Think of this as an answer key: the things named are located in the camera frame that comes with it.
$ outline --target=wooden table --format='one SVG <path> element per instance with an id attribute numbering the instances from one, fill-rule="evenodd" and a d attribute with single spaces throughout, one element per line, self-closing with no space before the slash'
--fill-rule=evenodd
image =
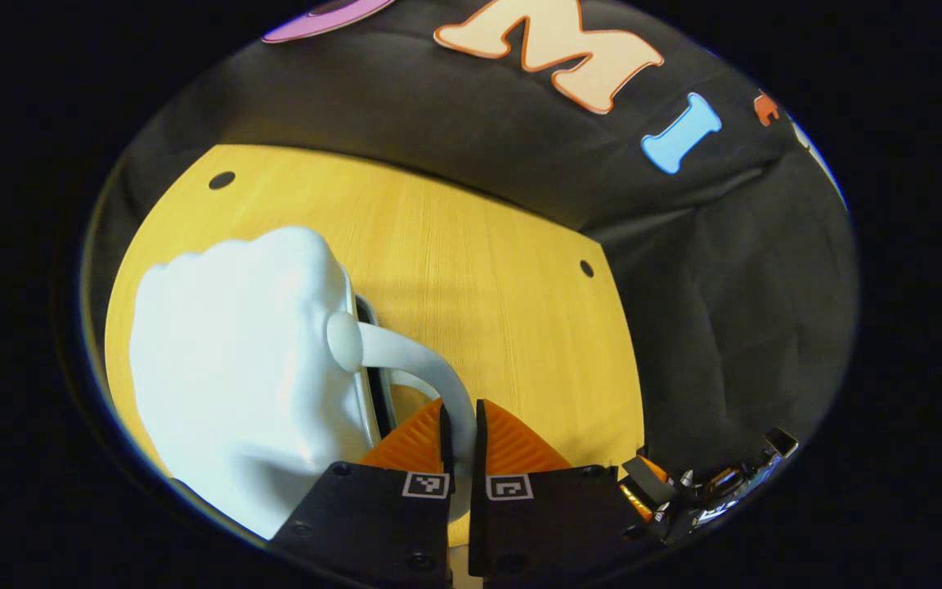
<path id="1" fill-rule="evenodd" d="M 210 179 L 235 173 L 221 189 Z M 447 358 L 474 399 L 523 419 L 573 465 L 620 465 L 644 443 L 631 338 L 602 247 L 493 199 L 384 164 L 277 146 L 215 146 L 173 184 L 116 278 L 105 359 L 119 420 L 165 472 L 128 365 L 147 269 L 225 239 L 304 225 L 329 242 L 382 326 Z M 590 265 L 588 277 L 581 262 Z M 426 403 L 396 391 L 402 419 Z M 450 526 L 467 543 L 468 517 Z"/>

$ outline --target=black fabric backdrop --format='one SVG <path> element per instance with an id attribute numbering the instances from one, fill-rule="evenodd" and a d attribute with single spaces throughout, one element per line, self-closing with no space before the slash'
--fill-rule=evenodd
<path id="1" fill-rule="evenodd" d="M 46 280 L 63 221 L 87 212 L 141 125 L 296 4 L 0 10 L 0 586 L 311 586 L 185 529 L 120 474 L 69 398 Z M 942 5 L 647 10 L 792 106 L 850 202 L 863 316 L 807 452 L 730 525 L 631 584 L 942 584 Z"/>
<path id="2" fill-rule="evenodd" d="M 845 373 L 859 294 L 847 214 L 786 107 L 762 126 L 757 82 L 628 4 L 587 0 L 586 29 L 631 30 L 665 56 L 598 116 L 553 89 L 550 71 L 569 64 L 527 75 L 517 50 L 483 60 L 433 41 L 481 6 L 403 0 L 322 36 L 254 42 L 173 98 L 137 135 L 95 223 L 97 342 L 128 242 L 195 158 L 214 144 L 306 146 L 597 236 L 635 345 L 648 455 L 665 469 L 727 465 L 777 425 L 806 443 Z M 676 119 L 691 91 L 722 130 L 669 175 L 639 139 Z"/>

